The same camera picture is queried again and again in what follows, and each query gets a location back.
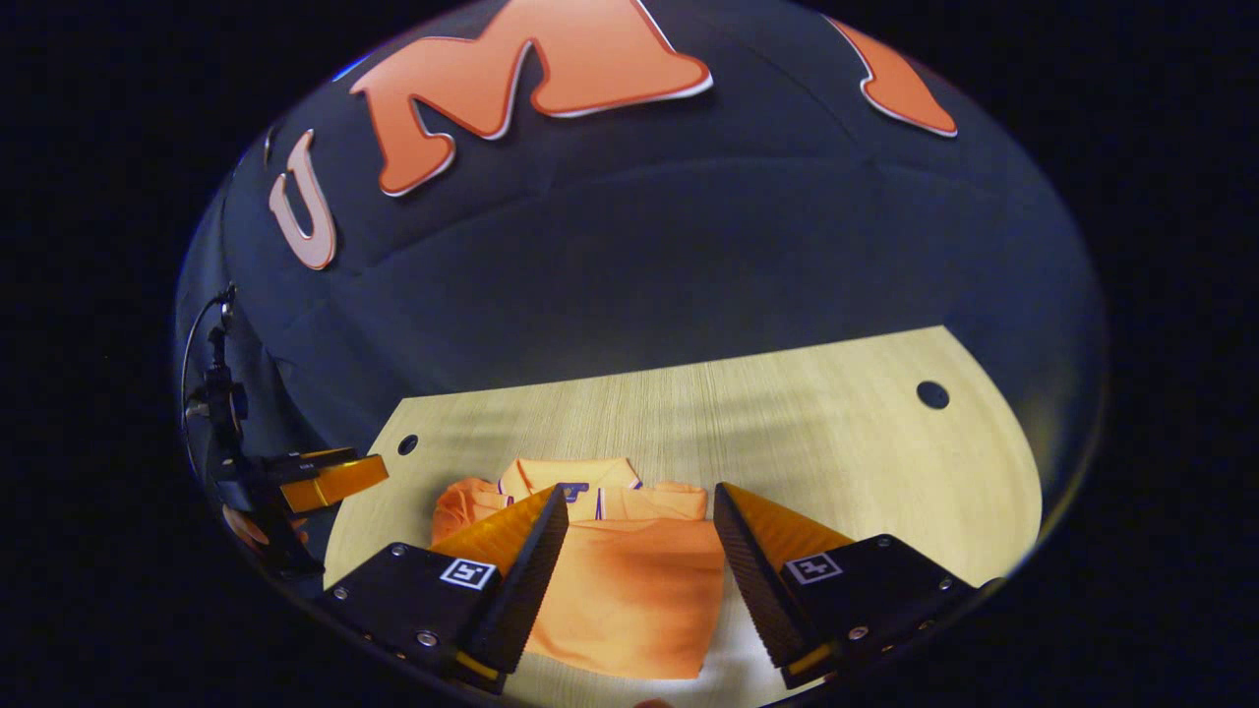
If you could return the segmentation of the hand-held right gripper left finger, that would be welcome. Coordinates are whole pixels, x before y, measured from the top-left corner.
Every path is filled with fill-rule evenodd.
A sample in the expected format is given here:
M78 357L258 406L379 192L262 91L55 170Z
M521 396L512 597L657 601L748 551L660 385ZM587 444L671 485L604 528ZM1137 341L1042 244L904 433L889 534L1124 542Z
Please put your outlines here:
M418 677L504 693L568 529L567 493L546 488L429 551L381 547L331 585L325 614Z

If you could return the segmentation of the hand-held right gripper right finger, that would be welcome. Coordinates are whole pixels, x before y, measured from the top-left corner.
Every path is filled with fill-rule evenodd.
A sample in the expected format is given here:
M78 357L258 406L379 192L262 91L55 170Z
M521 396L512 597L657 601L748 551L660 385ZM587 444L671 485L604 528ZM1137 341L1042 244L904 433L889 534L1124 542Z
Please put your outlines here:
M855 540L729 482L714 490L713 522L752 626L789 689L875 671L985 596L895 535Z

